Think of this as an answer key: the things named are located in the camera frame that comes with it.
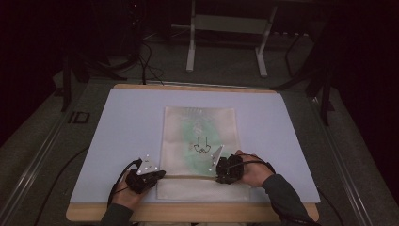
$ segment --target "cable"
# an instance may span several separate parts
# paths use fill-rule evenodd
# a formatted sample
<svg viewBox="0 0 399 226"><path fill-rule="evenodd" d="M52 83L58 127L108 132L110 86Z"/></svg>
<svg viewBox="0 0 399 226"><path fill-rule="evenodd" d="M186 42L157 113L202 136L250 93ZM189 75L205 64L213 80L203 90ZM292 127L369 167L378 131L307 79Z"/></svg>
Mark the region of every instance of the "cable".
<svg viewBox="0 0 399 226"><path fill-rule="evenodd" d="M111 191L109 192L108 202L107 202L107 204L106 204L107 207L111 204L112 198L114 197L114 194L116 194L116 193L118 193L118 192L120 192L120 191L122 191L122 190L124 190L124 189L127 188L127 187L125 187L124 189L118 190L118 191L117 191L117 185L118 185L118 183L120 182L120 179L122 179L122 177L123 177L123 175L125 174L125 172L126 172L130 167L132 167L132 165L133 165L135 162L136 162L136 160L134 160L134 161L132 161L131 163L129 163L129 165L127 165L127 166L125 167L125 169L123 169L123 171L120 173L120 176L118 177L117 182L112 186Z"/></svg>
<svg viewBox="0 0 399 226"><path fill-rule="evenodd" d="M238 164L235 164L235 165L226 167L225 169L231 169L231 168L235 168L235 167L238 167L238 166L246 165L246 164L249 164L249 163L261 163L261 164L266 165L266 163L263 162L263 161L256 161L256 160L253 160L253 161L241 162L241 163L238 163Z"/></svg>
<svg viewBox="0 0 399 226"><path fill-rule="evenodd" d="M103 67L111 70L112 72L116 72L118 70L122 70L122 69L133 67L136 64L136 62L137 62L137 58L136 57L128 56L126 61L122 62L121 64L106 65L106 64L103 64L102 62L99 62L99 63L102 64Z"/></svg>
<svg viewBox="0 0 399 226"><path fill-rule="evenodd" d="M144 58L141 56L141 57L140 57L140 63L142 64L143 61L145 61L145 60L144 60ZM162 80L159 78L159 76L163 76L163 75L164 75L164 71L162 71L161 69L158 69L158 68L154 68L154 67L152 67L152 66L150 66L150 65L148 65L148 64L147 64L147 67L146 67L146 68L145 68L145 67L142 67L142 68L143 68L143 70L146 70L146 68L148 68L149 71L150 71L150 73L152 73L152 75L153 75L153 78L146 78L146 80L156 79L156 80L158 80L159 82L161 82L161 84L162 84L163 86L165 85L165 84L162 82ZM152 71L152 69L156 69L156 70L161 71L161 75L156 75L156 74Z"/></svg>
<svg viewBox="0 0 399 226"><path fill-rule="evenodd" d="M302 218L294 218L292 216L289 215L284 215L281 213L281 211L279 211L278 208L276 208L276 206L272 203L272 208L273 210L276 212L277 215L279 215L279 218L281 219L281 221L283 219L293 222L295 224L300 224L300 225L308 225L308 226L322 226L321 224L314 222L313 220L306 220L306 219L302 219Z"/></svg>
<svg viewBox="0 0 399 226"><path fill-rule="evenodd" d="M152 56L152 49L151 49L151 47L148 45L148 44L146 44L146 43L144 43L144 42L142 42L142 44L144 45L144 46L146 46L148 49L149 49L149 56L148 56L148 58L147 58L147 60L144 60L144 58L142 57L142 56L140 56L138 59L140 60L140 62L141 62L141 68L142 68L142 74L141 74L141 80L142 80L142 82L143 82L143 85L147 85L147 82L146 82L146 69L147 69L147 66L148 66L148 64L149 64L149 62L150 62L150 58L151 58L151 56Z"/></svg>
<svg viewBox="0 0 399 226"><path fill-rule="evenodd" d="M124 190L126 190L127 188L129 188L129 186L127 186L127 187L125 187L125 188L122 188L121 190L115 191L115 192L113 193L113 195L115 195L115 194L117 194L117 193L120 193L121 191L124 191Z"/></svg>
<svg viewBox="0 0 399 226"><path fill-rule="evenodd" d="M182 31L176 32L174 34L170 34L169 38L175 38L178 37L184 33L186 33L187 31L189 31L189 28L186 28ZM144 41L148 41L148 42L155 42L155 43L159 43L159 42L167 42L167 40L165 38L163 38L162 36L158 39L150 39L152 37L157 37L159 34L158 33L151 33L150 35L146 36L145 38L143 38Z"/></svg>
<svg viewBox="0 0 399 226"><path fill-rule="evenodd" d="M84 153L85 151L87 151L89 148L89 146L87 146L86 148L84 148L83 150L81 150L79 153L76 153L61 169L61 171L58 173L58 175L56 176L56 179L53 181L53 184L50 187L50 191L47 193L46 197L44 198L43 203L41 204L40 210L39 210L39 214L36 217L35 220L35 226L38 225L40 217L43 213L44 210L44 206L46 205L48 199L50 198L51 193L53 192L54 187L56 186L56 182L58 181L59 177L61 176L62 172L64 172L64 170L70 165L70 163L77 157L79 156L81 153Z"/></svg>
<svg viewBox="0 0 399 226"><path fill-rule="evenodd" d="M240 153L240 154L238 154L238 156L251 156L251 157L255 157L255 158L258 158L259 160L263 161L260 157L256 156L255 154Z"/></svg>
<svg viewBox="0 0 399 226"><path fill-rule="evenodd" d="M327 201L329 206L331 206L332 210L334 211L335 215L337 215L338 220L340 221L341 225L344 226L343 224L343 219L341 218L340 213L338 213L338 210L335 208L335 206L332 204L332 202L327 198L327 196L324 194L324 192L320 189L320 187L316 187L317 191L320 193L320 195L323 196L323 198Z"/></svg>

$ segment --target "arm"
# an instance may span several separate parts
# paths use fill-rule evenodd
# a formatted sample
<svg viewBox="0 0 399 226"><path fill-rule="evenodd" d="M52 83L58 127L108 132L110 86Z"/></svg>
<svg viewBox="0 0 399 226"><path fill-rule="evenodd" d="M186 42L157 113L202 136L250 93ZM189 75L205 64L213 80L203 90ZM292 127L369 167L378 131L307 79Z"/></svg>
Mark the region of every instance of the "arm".
<svg viewBox="0 0 399 226"><path fill-rule="evenodd" d="M237 151L236 154L241 155L244 162L259 160L254 156L246 155L242 151ZM281 175L274 174L266 165L258 163L245 164L241 181L250 186L263 187L279 215L283 214L313 222L293 187ZM282 223L290 226L302 225L284 218Z"/></svg>
<svg viewBox="0 0 399 226"><path fill-rule="evenodd" d="M148 193L148 191L142 194L135 194L135 192L128 188L125 182L126 172L121 182L118 183L116 192L112 198L111 204L108 206L103 218L101 220L101 226L121 226L129 225L129 219L138 208L141 199Z"/></svg>

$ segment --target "sleeve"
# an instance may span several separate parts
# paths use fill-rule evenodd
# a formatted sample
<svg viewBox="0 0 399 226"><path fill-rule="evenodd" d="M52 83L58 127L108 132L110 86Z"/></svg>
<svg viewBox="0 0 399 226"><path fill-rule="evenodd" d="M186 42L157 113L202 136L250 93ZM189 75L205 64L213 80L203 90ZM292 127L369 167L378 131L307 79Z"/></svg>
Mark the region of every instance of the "sleeve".
<svg viewBox="0 0 399 226"><path fill-rule="evenodd" d="M123 205L112 203L108 206L100 226L127 226L133 211Z"/></svg>
<svg viewBox="0 0 399 226"><path fill-rule="evenodd" d="M313 222L294 188L281 175L274 174L262 184L276 212L284 216ZM283 225L302 225L282 218Z"/></svg>

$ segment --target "wooden table edge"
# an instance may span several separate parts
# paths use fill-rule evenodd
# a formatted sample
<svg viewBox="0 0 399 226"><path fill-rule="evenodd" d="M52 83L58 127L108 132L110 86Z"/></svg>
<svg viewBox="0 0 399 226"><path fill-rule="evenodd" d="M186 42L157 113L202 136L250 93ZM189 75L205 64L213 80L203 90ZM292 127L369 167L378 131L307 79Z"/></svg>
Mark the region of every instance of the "wooden table edge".
<svg viewBox="0 0 399 226"><path fill-rule="evenodd" d="M225 92L250 92L250 93L276 93L268 89L244 89L224 87L188 87L188 86L161 86L161 85L134 85L117 84L114 89L159 89L159 90L187 90L187 91L225 91Z"/></svg>
<svg viewBox="0 0 399 226"><path fill-rule="evenodd" d="M315 203L304 203L309 216L317 221ZM70 203L70 221L100 221L105 203ZM270 203L141 203L132 221L137 222L278 222Z"/></svg>

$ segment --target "hand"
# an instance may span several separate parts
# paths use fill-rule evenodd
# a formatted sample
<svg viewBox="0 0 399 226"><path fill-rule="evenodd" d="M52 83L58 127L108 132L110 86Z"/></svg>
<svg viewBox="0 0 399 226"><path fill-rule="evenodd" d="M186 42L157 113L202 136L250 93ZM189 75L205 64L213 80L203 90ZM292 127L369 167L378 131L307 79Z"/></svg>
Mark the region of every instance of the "hand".
<svg viewBox="0 0 399 226"><path fill-rule="evenodd" d="M127 171L123 175L122 181L118 183L116 193L114 194L114 197L112 198L112 203L123 205L123 206L135 211L137 209L137 207L139 206L141 199L147 195L149 190L147 190L141 194L136 194L133 190L131 190L128 187L128 185L125 182L127 174L129 174L129 171Z"/></svg>
<svg viewBox="0 0 399 226"><path fill-rule="evenodd" d="M236 155L246 154L241 150L238 150ZM243 162L247 161L259 161L258 158L250 155L241 155ZM264 164L261 163L249 163L244 165L244 175L241 178L241 182L244 182L250 186L261 187L263 182L274 173Z"/></svg>

